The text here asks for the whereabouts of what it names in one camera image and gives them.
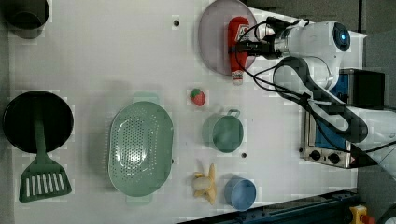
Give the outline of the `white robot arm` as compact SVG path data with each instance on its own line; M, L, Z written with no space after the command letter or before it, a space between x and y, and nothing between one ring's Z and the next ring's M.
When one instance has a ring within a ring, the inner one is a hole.
M330 93L350 48L348 29L336 21L268 18L263 23L274 33L265 38L258 54L279 60L273 73L275 91L395 175L395 113L347 105Z

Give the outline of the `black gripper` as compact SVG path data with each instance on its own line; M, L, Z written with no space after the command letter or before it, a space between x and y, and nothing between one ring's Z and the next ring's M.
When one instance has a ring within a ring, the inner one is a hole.
M248 44L247 55L259 57L267 60L275 60L280 54L275 50L276 33L272 29L259 28L253 31L255 41Z

